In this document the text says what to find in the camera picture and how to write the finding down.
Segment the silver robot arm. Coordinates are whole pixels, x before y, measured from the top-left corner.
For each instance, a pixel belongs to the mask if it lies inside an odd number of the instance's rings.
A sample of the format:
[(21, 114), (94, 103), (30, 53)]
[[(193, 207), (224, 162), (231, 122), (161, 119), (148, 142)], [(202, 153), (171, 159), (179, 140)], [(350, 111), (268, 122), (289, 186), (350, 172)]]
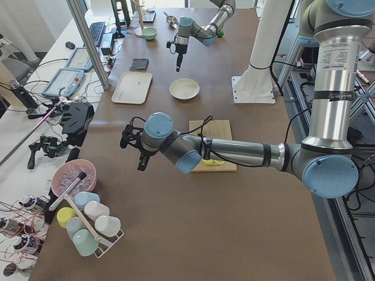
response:
[(323, 198), (344, 196), (359, 179), (347, 130), (360, 42), (371, 31), (373, 15), (373, 1), (306, 1), (300, 34), (314, 37), (319, 53), (311, 124), (300, 144), (194, 136), (175, 130), (169, 115), (156, 112), (137, 133), (138, 169), (144, 170), (156, 153), (164, 154), (184, 174), (202, 160), (223, 160), (293, 174), (311, 193)]
[(189, 38), (194, 37), (209, 47), (218, 36), (218, 32), (222, 30), (224, 23), (234, 15), (236, 10), (236, 2), (233, 0), (211, 1), (211, 3), (214, 3), (219, 10), (205, 27), (197, 24), (193, 18), (181, 16), (177, 34), (173, 40), (167, 42), (167, 48), (170, 48), (172, 44), (175, 45), (175, 52), (178, 54), (177, 72), (180, 72), (183, 56), (187, 53)]

